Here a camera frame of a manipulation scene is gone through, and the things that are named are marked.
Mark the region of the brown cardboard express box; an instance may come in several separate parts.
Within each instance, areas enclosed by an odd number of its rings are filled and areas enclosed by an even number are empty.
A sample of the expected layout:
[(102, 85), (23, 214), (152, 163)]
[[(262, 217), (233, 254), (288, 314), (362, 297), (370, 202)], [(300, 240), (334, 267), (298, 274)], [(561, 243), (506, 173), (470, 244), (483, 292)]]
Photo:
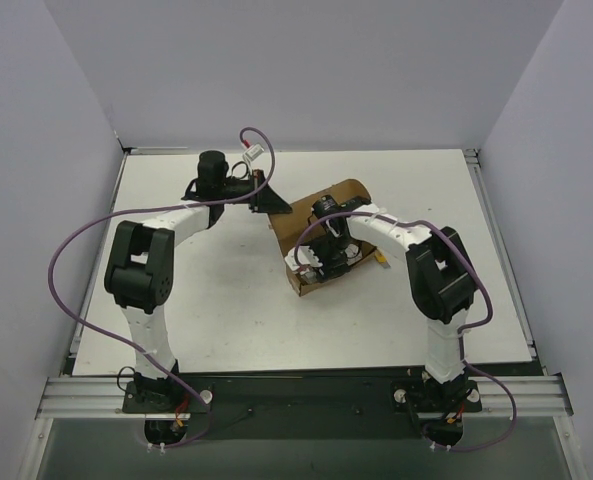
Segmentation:
[[(291, 214), (270, 215), (269, 221), (284, 256), (296, 247), (299, 237), (304, 238), (301, 246), (309, 246), (310, 242), (318, 237), (327, 237), (340, 247), (345, 247), (352, 241), (361, 241), (363, 258), (353, 266), (348, 272), (350, 273), (353, 269), (372, 260), (377, 247), (366, 241), (352, 238), (345, 218), (331, 219), (318, 226), (314, 222), (331, 213), (354, 210), (370, 202), (371, 195), (360, 181), (346, 179), (293, 202)], [(296, 275), (287, 268), (286, 275), (292, 288), (300, 297), (332, 281), (318, 283), (314, 269), (305, 274)]]

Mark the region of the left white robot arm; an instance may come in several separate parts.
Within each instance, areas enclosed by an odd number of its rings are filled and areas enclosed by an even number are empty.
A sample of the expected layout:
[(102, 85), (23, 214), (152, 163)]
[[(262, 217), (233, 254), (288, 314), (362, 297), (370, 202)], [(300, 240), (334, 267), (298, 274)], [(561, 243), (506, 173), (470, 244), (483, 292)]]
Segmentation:
[(179, 210), (165, 212), (145, 222), (122, 221), (116, 228), (104, 276), (105, 290), (124, 314), (136, 353), (136, 394), (159, 411), (180, 402), (181, 387), (166, 328), (164, 304), (174, 280), (175, 249), (191, 236), (213, 227), (227, 203), (246, 204), (253, 213), (289, 214), (292, 207), (269, 185), (264, 172), (251, 162), (262, 153), (254, 145), (241, 162), (247, 173), (236, 177), (223, 152), (199, 155), (197, 177), (188, 185)]

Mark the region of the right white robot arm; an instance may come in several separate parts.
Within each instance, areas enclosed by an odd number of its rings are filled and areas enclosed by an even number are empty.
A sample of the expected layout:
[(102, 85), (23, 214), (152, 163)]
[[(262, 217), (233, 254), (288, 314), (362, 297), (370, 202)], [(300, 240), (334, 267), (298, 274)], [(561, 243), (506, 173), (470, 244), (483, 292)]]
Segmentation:
[(441, 386), (464, 380), (458, 329), (464, 325), (477, 290), (462, 262), (467, 254), (451, 228), (439, 233), (424, 225), (407, 226), (364, 197), (339, 203), (325, 195), (311, 207), (308, 227), (323, 233), (291, 252), (292, 270), (309, 284), (349, 273), (365, 254), (380, 249), (406, 264), (411, 297), (427, 319), (425, 371)]

